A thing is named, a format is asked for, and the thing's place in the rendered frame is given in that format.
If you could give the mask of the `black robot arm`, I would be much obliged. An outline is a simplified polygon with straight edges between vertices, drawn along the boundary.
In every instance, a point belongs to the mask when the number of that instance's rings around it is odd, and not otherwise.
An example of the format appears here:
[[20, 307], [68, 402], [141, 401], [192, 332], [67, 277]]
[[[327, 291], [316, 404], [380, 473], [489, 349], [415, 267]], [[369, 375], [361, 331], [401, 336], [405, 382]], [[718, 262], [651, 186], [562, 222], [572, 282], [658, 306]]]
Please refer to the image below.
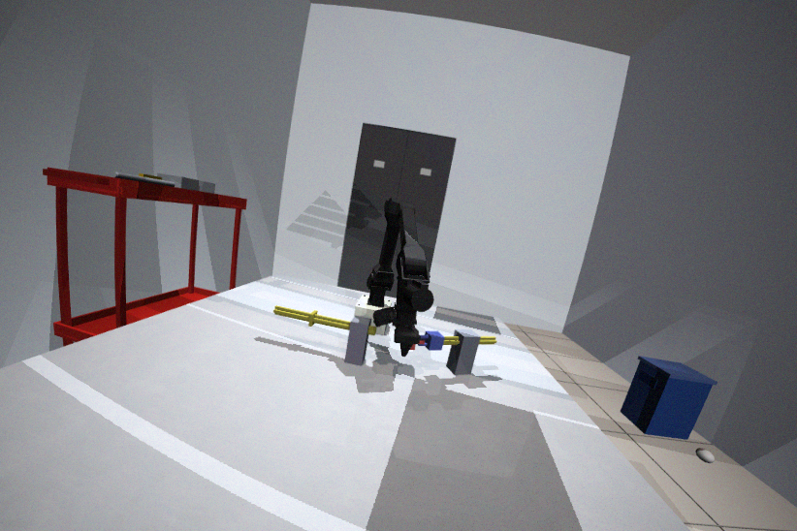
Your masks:
[[[430, 271], [425, 251], [418, 242], [415, 211], [409, 201], [389, 198], [384, 205], [387, 228], [383, 240], [379, 262], [373, 267], [367, 279], [370, 290], [367, 305], [384, 307], [386, 291], [391, 291], [394, 273], [391, 268], [400, 234], [401, 250], [397, 258], [398, 289], [397, 300], [407, 302], [418, 312], [428, 311], [434, 302], [429, 290]], [[421, 276], [423, 275], [423, 276]], [[373, 323], [377, 328], [398, 324], [396, 303], [394, 307], [374, 311]]]

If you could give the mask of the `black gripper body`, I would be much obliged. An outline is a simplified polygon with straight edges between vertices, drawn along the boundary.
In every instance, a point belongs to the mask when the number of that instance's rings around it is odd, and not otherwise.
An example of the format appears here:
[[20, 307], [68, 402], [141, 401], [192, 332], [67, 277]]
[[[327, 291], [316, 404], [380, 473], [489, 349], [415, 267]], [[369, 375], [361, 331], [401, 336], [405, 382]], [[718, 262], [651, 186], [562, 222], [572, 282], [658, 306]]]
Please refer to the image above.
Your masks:
[[394, 342], [419, 344], [420, 333], [412, 325], [417, 326], [417, 311], [407, 302], [396, 301], [398, 326], [394, 332]]

